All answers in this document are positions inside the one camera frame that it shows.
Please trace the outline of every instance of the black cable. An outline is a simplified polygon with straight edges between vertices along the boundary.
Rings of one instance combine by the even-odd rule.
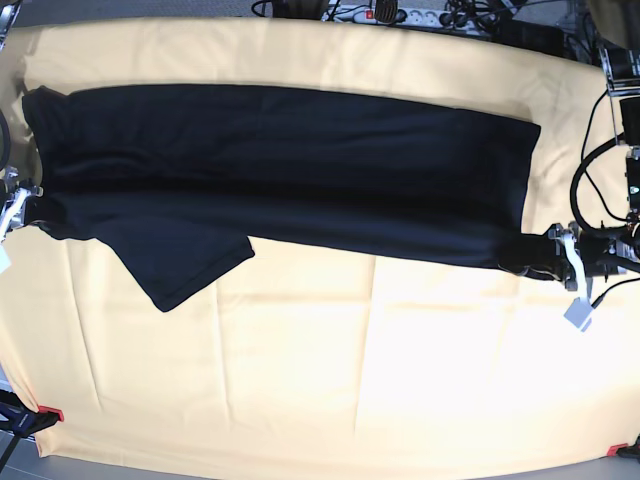
[[[589,62],[591,63],[592,61],[591,51],[584,46],[584,44],[580,41],[580,39],[576,37],[573,33],[567,33],[566,36],[567,36],[567,40],[573,40],[575,44],[578,45],[582,49],[582,51],[587,54],[587,57],[589,58]]]
[[[595,27],[592,29],[593,35],[589,33],[589,27],[587,26],[588,20],[591,20],[593,23],[593,19],[591,18],[591,13],[587,12],[582,16],[582,34],[584,35],[585,40],[589,44],[589,57],[591,58],[591,64],[595,65],[598,60],[598,48],[597,48],[597,34],[595,32]]]
[[[595,301],[591,304],[591,307],[593,307],[594,309],[595,309],[595,308],[598,308],[598,307],[600,306],[600,304],[602,303],[602,301],[604,300],[604,297],[606,297],[606,296],[607,296],[607,294],[608,294],[611,290],[613,290],[614,288],[621,287],[622,285],[626,285],[626,284],[628,284],[628,283],[633,283],[633,282],[638,282],[638,281],[640,281],[640,277],[638,277],[638,278],[632,278],[632,279],[630,279],[630,280],[624,280],[624,281],[622,281],[622,282],[618,282],[618,283],[616,283],[615,285],[610,286],[609,288],[607,288],[607,289],[602,293],[602,295],[600,295],[598,298],[596,298],[596,299],[595,299]]]
[[[593,108],[591,109],[591,115],[589,116],[589,123],[587,125],[587,133],[585,134],[584,141],[582,142],[582,151],[581,151],[581,154],[580,154],[580,163],[584,162],[584,155],[585,155],[585,152],[587,150],[587,140],[589,139],[589,133],[591,132],[591,126],[593,125],[593,118],[595,117],[596,110],[598,109],[598,105],[600,104],[602,99],[605,98],[606,96],[607,96],[607,91],[605,90],[604,93],[602,95],[600,95],[598,100],[596,100],[596,103],[593,105]],[[600,191],[600,189],[596,185],[596,182],[593,181],[593,178],[591,178],[591,175],[589,175],[588,171],[585,171],[585,175],[586,175],[587,179],[589,180],[589,183],[591,183],[593,188],[596,190],[596,193],[598,194],[598,197],[600,197],[600,201],[602,202],[602,206],[604,207],[604,209],[607,212],[607,214],[611,218],[613,218],[614,220],[618,220],[619,222],[626,222],[627,221],[626,218],[618,217],[617,215],[614,215],[611,212],[611,210],[609,210],[609,206],[607,205],[607,202],[605,201],[604,196],[602,195],[602,192]]]
[[[333,11],[329,14],[329,17],[327,18],[327,22],[333,22],[333,19],[336,17],[336,11],[338,10],[339,6],[340,6],[340,0],[336,0],[336,4],[333,6]]]
[[[624,133],[621,133],[617,137],[612,138],[608,142],[603,143],[598,148],[596,148],[593,152],[591,152],[587,157],[580,163],[576,173],[573,175],[573,179],[571,180],[571,189],[569,191],[569,201],[571,202],[571,212],[573,213],[576,222],[582,230],[587,232],[588,234],[596,237],[596,238],[618,238],[619,236],[627,233],[626,227],[617,227],[617,228],[608,228],[606,230],[601,230],[599,228],[593,228],[591,225],[587,223],[587,221],[582,216],[580,212],[580,207],[578,206],[578,185],[580,184],[580,180],[582,176],[586,173],[589,165],[593,163],[593,161],[598,158],[600,155],[605,152],[611,150],[615,147],[620,140],[624,139]]]
[[[564,2],[565,0],[539,0],[537,2],[530,2],[530,3],[525,3],[524,5],[520,5],[518,8],[518,11],[522,10],[525,7],[533,7],[534,5],[542,5],[543,3],[558,3],[558,2]],[[505,8],[499,8],[497,10],[493,10],[492,12],[489,13],[485,13],[483,15],[479,15],[473,18],[470,18],[469,20],[480,20],[482,18],[486,18],[486,17],[490,17],[492,15],[495,15],[497,13],[502,13],[502,12],[510,12],[512,11],[514,8],[516,7],[505,7]]]
[[[258,0],[257,2],[255,2],[253,5],[251,5],[251,12],[256,16],[256,17],[266,17],[266,15],[264,13],[260,13],[256,10],[256,8],[258,8],[260,5],[266,5],[267,3],[272,3],[271,0]]]
[[[350,8],[349,10],[341,10],[338,13],[336,13],[335,17],[341,17],[342,15],[354,12],[354,11],[358,10],[359,8],[368,8],[368,7],[369,7],[368,5],[358,5],[357,7]]]
[[[4,117],[2,112],[0,112],[0,132],[2,132],[2,137],[0,137],[0,142],[2,142],[2,149],[0,150],[2,152],[0,154],[0,170],[4,170],[9,164],[9,154],[11,153],[11,134],[9,132],[7,119]]]

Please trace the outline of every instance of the black clamp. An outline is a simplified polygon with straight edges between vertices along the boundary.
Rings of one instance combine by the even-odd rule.
[[[0,415],[6,418],[6,420],[0,421],[0,430],[13,434],[9,446],[0,458],[0,472],[4,469],[21,439],[64,421],[62,412],[47,408],[41,408],[38,413],[32,412],[15,393],[5,390],[0,390]]]

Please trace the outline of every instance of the electric cable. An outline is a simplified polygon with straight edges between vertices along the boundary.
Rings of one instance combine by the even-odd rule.
[[[607,294],[614,288],[621,287],[622,285],[627,285],[628,283],[633,283],[638,281],[640,281],[640,277],[632,278],[630,280],[623,280],[622,282],[618,282],[615,285],[610,286],[602,293],[602,295],[600,295],[598,298],[595,299],[595,301],[591,304],[591,307],[594,309],[598,308],[602,303],[602,301],[604,300],[604,298],[607,296]]]
[[[495,15],[497,13],[513,11],[514,8],[517,8],[518,10],[522,10],[523,8],[526,8],[526,7],[533,7],[535,5],[542,5],[544,3],[558,3],[558,2],[564,2],[564,1],[565,0],[538,0],[537,2],[525,3],[524,5],[520,5],[519,7],[499,8],[499,9],[493,10],[493,11],[491,11],[489,13],[485,13],[483,15],[479,15],[479,16],[470,18],[469,20],[480,20],[481,18],[490,17],[490,16]]]
[[[11,153],[11,133],[9,132],[9,124],[4,114],[0,111],[0,142],[2,149],[0,150],[0,170],[4,170],[9,164],[9,154]]]
[[[587,150],[587,140],[589,139],[589,133],[591,132],[591,126],[593,125],[593,118],[595,117],[596,110],[598,108],[598,105],[602,101],[602,99],[604,97],[606,97],[606,96],[607,96],[607,90],[605,90],[604,93],[602,95],[600,95],[598,100],[596,100],[596,103],[593,105],[593,108],[591,109],[591,115],[589,116],[589,123],[587,124],[587,133],[585,134],[584,141],[582,142],[582,150],[581,150],[581,153],[580,153],[580,163],[584,162],[584,155],[585,155],[585,152]],[[602,195],[602,192],[600,191],[600,189],[596,185],[596,182],[593,181],[593,178],[591,178],[591,175],[589,174],[588,171],[585,171],[585,175],[586,175],[587,179],[589,180],[589,183],[591,183],[593,188],[596,190],[596,193],[598,194],[598,197],[600,197],[600,201],[602,202],[602,206],[604,207],[604,209],[607,212],[607,214],[611,218],[613,218],[614,220],[618,220],[619,222],[625,222],[626,223],[626,221],[627,221],[626,218],[622,218],[622,217],[619,217],[617,215],[614,215],[611,212],[611,210],[609,210],[609,206],[607,205],[607,202],[605,201],[604,196]]]
[[[338,10],[339,6],[340,6],[340,0],[336,0],[335,5],[333,6],[333,11],[329,14],[329,17],[327,18],[327,22],[333,22],[333,19],[336,17],[336,11]]]
[[[596,238],[618,238],[621,235],[627,233],[627,228],[625,227],[616,227],[616,228],[608,228],[605,230],[601,230],[599,228],[593,228],[589,223],[585,220],[580,212],[580,207],[578,206],[578,185],[580,184],[580,180],[582,176],[587,171],[589,165],[593,163],[595,159],[600,157],[600,155],[605,152],[611,150],[615,147],[619,141],[624,140],[624,133],[621,133],[617,137],[612,138],[608,142],[603,143],[594,151],[592,151],[586,158],[580,163],[576,173],[573,175],[573,179],[571,180],[571,189],[569,191],[569,201],[571,203],[571,212],[573,213],[576,222],[582,230],[587,232],[588,234],[596,237]]]
[[[258,8],[260,5],[266,5],[267,3],[272,3],[271,0],[258,0],[257,2],[254,2],[253,5],[251,5],[251,12],[256,16],[256,17],[266,17],[265,14],[260,13],[256,10],[256,8]]]

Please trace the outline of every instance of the white tag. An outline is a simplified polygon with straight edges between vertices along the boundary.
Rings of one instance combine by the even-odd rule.
[[[585,302],[581,298],[576,298],[567,313],[564,314],[564,318],[569,320],[575,325],[575,327],[581,332],[586,332],[587,328],[591,326],[591,315],[593,314],[593,307],[589,302]]]
[[[4,273],[4,271],[11,266],[11,259],[7,254],[7,251],[4,249],[2,245],[0,245],[0,273]]]

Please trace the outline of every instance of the black fabric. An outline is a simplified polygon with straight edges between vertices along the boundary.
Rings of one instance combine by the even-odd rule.
[[[109,245],[163,311],[250,258],[247,236],[497,268],[540,132],[278,87],[40,88],[23,109],[67,211],[48,233]]]

